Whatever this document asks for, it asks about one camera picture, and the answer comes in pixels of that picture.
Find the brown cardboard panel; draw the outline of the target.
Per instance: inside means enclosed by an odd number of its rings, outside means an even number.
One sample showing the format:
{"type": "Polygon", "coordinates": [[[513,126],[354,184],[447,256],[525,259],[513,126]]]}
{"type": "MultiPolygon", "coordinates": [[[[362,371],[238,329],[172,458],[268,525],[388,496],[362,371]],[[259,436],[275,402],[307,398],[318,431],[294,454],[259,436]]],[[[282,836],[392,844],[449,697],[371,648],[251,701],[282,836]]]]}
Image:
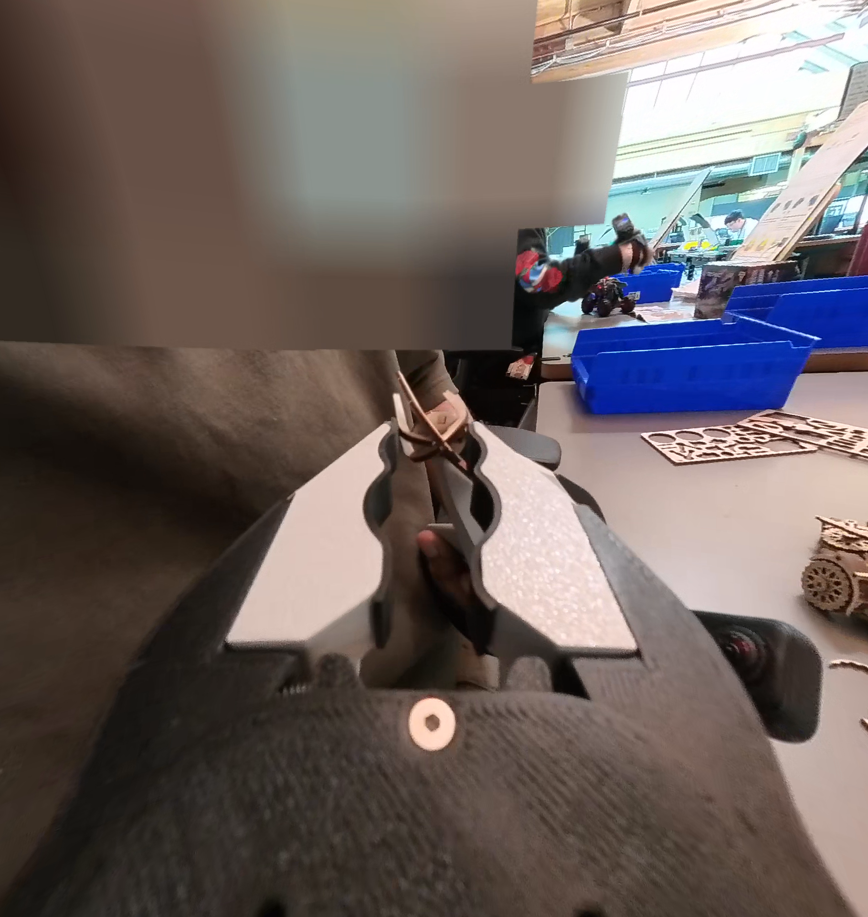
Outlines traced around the brown cardboard panel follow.
{"type": "Polygon", "coordinates": [[[759,266],[786,260],[834,195],[846,170],[868,149],[868,100],[829,134],[760,218],[732,261],[759,266]]]}

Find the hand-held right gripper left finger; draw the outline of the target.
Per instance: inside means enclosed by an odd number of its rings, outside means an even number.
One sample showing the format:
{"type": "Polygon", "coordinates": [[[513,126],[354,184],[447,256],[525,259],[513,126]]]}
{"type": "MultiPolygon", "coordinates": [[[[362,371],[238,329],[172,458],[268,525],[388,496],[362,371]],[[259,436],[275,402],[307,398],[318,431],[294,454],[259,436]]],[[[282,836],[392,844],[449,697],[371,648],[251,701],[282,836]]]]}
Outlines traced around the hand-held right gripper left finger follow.
{"type": "Polygon", "coordinates": [[[235,650],[370,651],[392,630],[384,525],[399,451],[393,420],[287,501],[226,637],[235,650]]]}

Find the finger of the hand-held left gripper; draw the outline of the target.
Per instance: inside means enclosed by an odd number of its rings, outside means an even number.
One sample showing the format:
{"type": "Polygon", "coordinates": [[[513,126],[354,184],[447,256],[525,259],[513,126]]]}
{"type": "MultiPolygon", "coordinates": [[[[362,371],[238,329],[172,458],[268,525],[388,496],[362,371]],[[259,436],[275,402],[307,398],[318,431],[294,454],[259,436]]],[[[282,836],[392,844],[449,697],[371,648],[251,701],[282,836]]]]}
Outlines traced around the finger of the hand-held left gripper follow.
{"type": "Polygon", "coordinates": [[[435,522],[428,531],[460,554],[473,554],[481,540],[481,525],[472,513],[474,483],[466,473],[443,457],[426,463],[428,483],[436,498],[435,522]]]}

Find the dark printed box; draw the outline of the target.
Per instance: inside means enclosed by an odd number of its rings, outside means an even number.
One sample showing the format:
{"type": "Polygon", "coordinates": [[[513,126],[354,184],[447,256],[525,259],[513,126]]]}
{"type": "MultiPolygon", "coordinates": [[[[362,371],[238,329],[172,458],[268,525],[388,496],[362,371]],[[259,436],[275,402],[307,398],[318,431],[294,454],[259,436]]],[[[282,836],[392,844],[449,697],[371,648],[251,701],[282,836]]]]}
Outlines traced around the dark printed box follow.
{"type": "Polygon", "coordinates": [[[794,260],[775,261],[750,265],[730,261],[714,261],[702,269],[697,295],[694,301],[693,318],[715,319],[722,316],[735,291],[748,288],[757,290],[763,285],[777,282],[796,281],[800,270],[794,260]]]}

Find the person's left hand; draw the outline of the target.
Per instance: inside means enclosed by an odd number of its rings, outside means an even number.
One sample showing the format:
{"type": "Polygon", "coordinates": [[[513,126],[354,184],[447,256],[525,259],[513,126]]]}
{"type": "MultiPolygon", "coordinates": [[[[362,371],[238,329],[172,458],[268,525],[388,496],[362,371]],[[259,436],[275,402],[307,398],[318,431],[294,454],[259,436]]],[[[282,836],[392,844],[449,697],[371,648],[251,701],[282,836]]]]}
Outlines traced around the person's left hand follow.
{"type": "Polygon", "coordinates": [[[469,567],[463,556],[437,533],[424,530],[417,535],[422,574],[436,607],[451,622],[464,625],[474,608],[474,591],[469,567]]]}

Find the red black toy car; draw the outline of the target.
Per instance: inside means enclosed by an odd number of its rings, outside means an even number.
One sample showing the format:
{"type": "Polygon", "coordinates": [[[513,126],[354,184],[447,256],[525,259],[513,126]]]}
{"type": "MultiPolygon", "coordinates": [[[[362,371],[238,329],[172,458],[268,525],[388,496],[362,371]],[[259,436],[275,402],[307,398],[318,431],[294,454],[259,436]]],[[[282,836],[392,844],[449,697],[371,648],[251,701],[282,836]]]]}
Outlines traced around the red black toy car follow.
{"type": "Polygon", "coordinates": [[[626,283],[613,277],[599,281],[581,301],[584,315],[606,318],[614,312],[620,315],[635,315],[636,301],[626,291],[626,283]]]}

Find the blue plastic bin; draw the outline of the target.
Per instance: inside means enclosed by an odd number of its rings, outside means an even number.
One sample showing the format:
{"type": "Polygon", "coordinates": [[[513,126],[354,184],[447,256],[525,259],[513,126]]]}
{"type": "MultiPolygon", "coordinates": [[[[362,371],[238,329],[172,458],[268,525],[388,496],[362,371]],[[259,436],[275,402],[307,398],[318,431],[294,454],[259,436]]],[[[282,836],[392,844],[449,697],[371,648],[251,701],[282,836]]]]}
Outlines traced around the blue plastic bin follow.
{"type": "Polygon", "coordinates": [[[743,315],[585,329],[571,371],[598,416],[779,409],[818,342],[743,315]]]}
{"type": "Polygon", "coordinates": [[[818,350],[868,348],[868,276],[737,290],[726,313],[819,338],[818,350]]]}
{"type": "Polygon", "coordinates": [[[653,264],[638,274],[619,273],[612,279],[623,284],[624,296],[636,304],[668,303],[672,291],[677,288],[683,276],[684,266],[678,262],[653,264]]]}

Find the wooden sidecar model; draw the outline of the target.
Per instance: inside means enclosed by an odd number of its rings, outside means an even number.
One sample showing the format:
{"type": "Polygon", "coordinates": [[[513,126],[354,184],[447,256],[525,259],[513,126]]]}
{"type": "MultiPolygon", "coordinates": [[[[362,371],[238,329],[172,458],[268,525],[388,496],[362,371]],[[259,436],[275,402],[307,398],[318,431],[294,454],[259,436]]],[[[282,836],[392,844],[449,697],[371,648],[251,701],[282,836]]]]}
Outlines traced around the wooden sidecar model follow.
{"type": "Polygon", "coordinates": [[[804,568],[801,586],[804,599],[817,611],[868,625],[868,556],[818,552],[804,568]]]}

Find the wooden puzzle sheet round holes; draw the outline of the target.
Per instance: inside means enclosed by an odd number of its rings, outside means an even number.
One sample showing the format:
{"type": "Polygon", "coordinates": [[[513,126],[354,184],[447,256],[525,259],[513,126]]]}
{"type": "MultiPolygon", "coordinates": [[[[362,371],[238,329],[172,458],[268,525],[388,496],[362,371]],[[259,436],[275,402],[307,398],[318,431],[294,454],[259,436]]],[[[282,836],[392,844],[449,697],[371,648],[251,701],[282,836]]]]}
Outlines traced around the wooden puzzle sheet round holes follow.
{"type": "Polygon", "coordinates": [[[640,438],[670,465],[681,467],[806,455],[819,450],[780,428],[756,428],[746,423],[647,432],[640,438]]]}

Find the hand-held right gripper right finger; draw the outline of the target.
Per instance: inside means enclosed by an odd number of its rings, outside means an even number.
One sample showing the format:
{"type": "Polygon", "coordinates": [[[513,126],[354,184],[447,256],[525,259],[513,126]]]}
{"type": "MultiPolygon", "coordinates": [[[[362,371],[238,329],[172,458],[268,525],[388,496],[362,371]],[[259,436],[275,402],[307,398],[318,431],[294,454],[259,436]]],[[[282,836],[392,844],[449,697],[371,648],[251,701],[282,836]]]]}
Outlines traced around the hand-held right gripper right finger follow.
{"type": "Polygon", "coordinates": [[[485,425],[470,429],[493,521],[471,565],[497,658],[634,658],[638,646],[575,503],[555,474],[485,425]]]}

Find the small wooden model part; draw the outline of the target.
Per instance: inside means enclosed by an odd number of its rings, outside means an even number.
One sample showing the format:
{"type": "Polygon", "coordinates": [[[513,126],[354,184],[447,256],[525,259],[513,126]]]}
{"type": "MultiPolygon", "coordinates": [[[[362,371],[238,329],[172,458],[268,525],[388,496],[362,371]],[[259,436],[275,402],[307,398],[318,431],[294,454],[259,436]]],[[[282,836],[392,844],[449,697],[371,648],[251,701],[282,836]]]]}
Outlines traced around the small wooden model part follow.
{"type": "Polygon", "coordinates": [[[406,455],[416,463],[443,459],[467,473],[463,449],[473,419],[463,398],[446,392],[437,409],[425,411],[403,373],[396,381],[394,417],[406,455]]]}

